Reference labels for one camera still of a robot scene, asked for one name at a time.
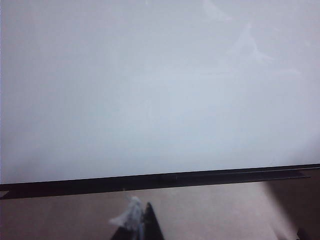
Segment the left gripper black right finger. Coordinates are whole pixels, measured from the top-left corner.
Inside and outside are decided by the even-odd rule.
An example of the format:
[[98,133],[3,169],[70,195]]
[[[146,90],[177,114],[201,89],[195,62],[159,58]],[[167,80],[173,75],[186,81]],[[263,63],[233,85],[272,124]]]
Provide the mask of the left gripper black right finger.
[[144,240],[165,240],[159,222],[150,202],[146,204],[143,215]]

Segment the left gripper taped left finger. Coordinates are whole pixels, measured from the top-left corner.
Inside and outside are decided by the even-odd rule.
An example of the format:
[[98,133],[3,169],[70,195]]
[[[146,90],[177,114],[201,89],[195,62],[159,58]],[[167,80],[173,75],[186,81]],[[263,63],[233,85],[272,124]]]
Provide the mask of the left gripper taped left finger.
[[132,240],[143,240],[144,233],[144,210],[141,200],[137,196],[128,198],[126,209],[118,216],[109,220],[111,225],[132,232]]

